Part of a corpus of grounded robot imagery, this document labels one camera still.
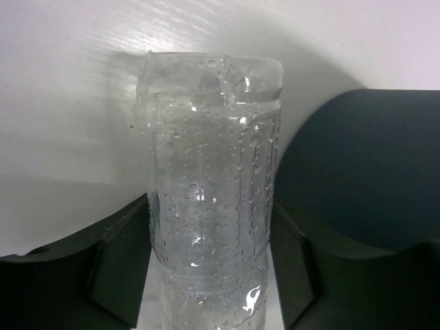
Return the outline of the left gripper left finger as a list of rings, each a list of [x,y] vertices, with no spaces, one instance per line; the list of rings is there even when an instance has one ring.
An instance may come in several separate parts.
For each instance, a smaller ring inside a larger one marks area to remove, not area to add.
[[[72,235],[1,257],[2,329],[134,329],[149,268],[145,195]]]

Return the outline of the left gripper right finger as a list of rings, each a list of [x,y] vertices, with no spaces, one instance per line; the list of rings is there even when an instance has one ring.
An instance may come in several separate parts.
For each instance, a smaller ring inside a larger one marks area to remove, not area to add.
[[[439,328],[436,240],[382,250],[277,202],[270,247],[286,329]]]

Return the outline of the clear bottle white cap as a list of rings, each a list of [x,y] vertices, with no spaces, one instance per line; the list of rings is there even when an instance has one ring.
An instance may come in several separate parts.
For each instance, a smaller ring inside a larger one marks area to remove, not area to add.
[[[137,82],[164,329],[263,329],[283,66],[151,52]]]

